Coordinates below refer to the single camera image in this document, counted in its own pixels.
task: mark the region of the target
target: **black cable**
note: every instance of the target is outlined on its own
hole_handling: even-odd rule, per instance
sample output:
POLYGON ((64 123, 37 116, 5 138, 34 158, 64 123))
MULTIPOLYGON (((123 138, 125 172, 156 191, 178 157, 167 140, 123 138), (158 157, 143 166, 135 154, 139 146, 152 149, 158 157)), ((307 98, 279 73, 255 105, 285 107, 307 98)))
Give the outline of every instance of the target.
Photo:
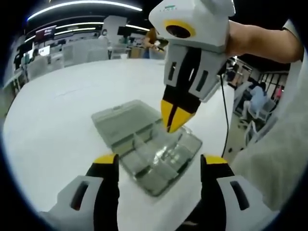
POLYGON ((226 121, 227 121, 227 136, 226 136, 226 141, 225 141, 225 147, 223 148, 223 152, 222 152, 222 158, 223 158, 225 151, 226 151, 226 146, 227 146, 227 141, 228 141, 228 136, 229 136, 229 121, 228 121, 225 92, 224 92, 224 89, 223 89, 222 75, 220 75, 220 84, 221 84, 221 89, 222 89, 222 97, 223 97, 223 103, 224 103, 224 106, 225 106, 225 114, 226 114, 226 121))

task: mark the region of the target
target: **round table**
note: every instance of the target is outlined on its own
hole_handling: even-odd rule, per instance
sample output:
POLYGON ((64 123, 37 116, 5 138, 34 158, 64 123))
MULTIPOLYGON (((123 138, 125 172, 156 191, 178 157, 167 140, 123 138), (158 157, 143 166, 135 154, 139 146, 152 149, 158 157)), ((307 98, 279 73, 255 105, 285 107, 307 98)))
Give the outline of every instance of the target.
MULTIPOLYGON (((57 194, 93 160, 110 153, 91 115, 140 99, 160 111, 164 62, 108 60, 75 65, 39 77, 21 89, 4 123, 4 144, 17 183, 38 211, 56 204, 57 194)), ((231 122, 234 90, 225 86, 231 122)), ((120 231, 173 231, 200 200, 200 155, 221 156, 227 124, 218 90, 186 126, 203 145, 181 178, 151 197, 120 167, 120 231)))

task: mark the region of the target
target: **blue shirt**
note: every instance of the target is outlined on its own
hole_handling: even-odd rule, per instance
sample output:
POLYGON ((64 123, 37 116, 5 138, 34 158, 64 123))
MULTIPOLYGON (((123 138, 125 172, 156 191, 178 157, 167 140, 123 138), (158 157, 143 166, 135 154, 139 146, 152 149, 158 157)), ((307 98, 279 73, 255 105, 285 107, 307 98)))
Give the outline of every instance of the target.
POLYGON ((267 95, 266 93, 264 94, 262 88, 259 86, 256 86, 255 88, 253 88, 250 93, 252 95, 252 98, 250 101, 250 108, 254 112, 258 112, 267 102, 268 100, 267 95))

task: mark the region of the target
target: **ceiling light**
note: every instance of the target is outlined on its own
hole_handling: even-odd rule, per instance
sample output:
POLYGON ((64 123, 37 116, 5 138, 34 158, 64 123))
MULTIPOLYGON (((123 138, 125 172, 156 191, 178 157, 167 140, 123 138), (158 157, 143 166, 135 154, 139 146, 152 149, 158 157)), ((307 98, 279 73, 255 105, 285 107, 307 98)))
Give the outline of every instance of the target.
POLYGON ((75 32, 75 31, 82 31, 82 30, 95 30, 95 27, 89 27, 89 28, 80 28, 80 29, 74 29, 74 30, 66 30, 62 32, 55 33, 54 35, 61 35, 65 33, 75 32))
POLYGON ((29 42, 30 40, 32 40, 32 39, 34 39, 34 38, 35 38, 35 35, 32 36, 32 37, 30 37, 30 38, 27 38, 27 39, 25 40, 25 43, 26 43, 26 42, 29 42))
POLYGON ((68 25, 64 25, 64 26, 57 26, 56 29, 60 29, 60 28, 64 28, 64 27, 69 27, 69 26, 94 25, 94 24, 103 25, 104 23, 99 23, 99 22, 93 22, 93 23, 74 23, 74 24, 68 24, 68 25))
POLYGON ((143 27, 139 27, 139 26, 133 26, 133 25, 126 25, 127 27, 131 27, 131 28, 135 28, 135 29, 140 29, 140 30, 145 30, 145 31, 150 31, 149 29, 147 28, 143 28, 143 27))
POLYGON ((69 6, 69 5, 76 5, 76 4, 84 4, 84 3, 86 3, 86 4, 89 4, 89 3, 108 4, 108 5, 114 5, 114 6, 121 6, 121 7, 125 7, 125 8, 130 8, 130 9, 133 9, 133 10, 136 10, 136 11, 142 11, 141 8, 130 6, 130 5, 119 3, 119 2, 101 1, 101 0, 80 0, 80 1, 65 2, 65 3, 61 3, 61 4, 58 4, 58 5, 54 5, 54 6, 48 7, 46 9, 44 9, 44 10, 41 10, 41 11, 38 11, 38 12, 34 13, 30 17, 28 17, 27 21, 29 21, 30 19, 38 16, 41 13, 45 13, 47 11, 50 11, 50 10, 53 10, 53 9, 56 9, 56 8, 59 8, 59 7, 64 7, 64 6, 69 6))

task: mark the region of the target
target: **hand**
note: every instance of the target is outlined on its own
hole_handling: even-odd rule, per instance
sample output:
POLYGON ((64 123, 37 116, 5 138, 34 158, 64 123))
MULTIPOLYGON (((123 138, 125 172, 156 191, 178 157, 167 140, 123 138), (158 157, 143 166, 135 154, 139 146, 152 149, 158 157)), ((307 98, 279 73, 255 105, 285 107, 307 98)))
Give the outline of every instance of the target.
POLYGON ((228 57, 247 53, 250 43, 249 26, 229 21, 230 35, 227 42, 226 54, 228 57))

